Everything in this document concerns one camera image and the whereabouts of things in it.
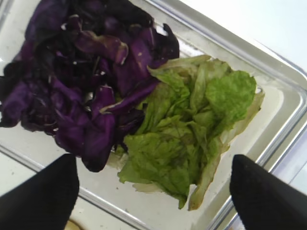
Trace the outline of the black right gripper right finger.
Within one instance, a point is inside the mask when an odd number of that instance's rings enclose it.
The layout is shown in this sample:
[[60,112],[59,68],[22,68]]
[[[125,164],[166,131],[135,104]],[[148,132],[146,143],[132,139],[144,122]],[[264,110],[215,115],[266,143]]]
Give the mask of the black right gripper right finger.
[[247,230],[305,230],[307,197],[245,155],[232,161],[230,194]]

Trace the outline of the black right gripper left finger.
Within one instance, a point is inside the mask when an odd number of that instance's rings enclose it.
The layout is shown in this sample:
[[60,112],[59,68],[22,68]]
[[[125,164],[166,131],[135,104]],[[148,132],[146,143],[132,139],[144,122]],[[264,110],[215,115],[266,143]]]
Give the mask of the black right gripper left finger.
[[2,230],[63,230],[79,194],[76,158],[64,154],[0,197]]

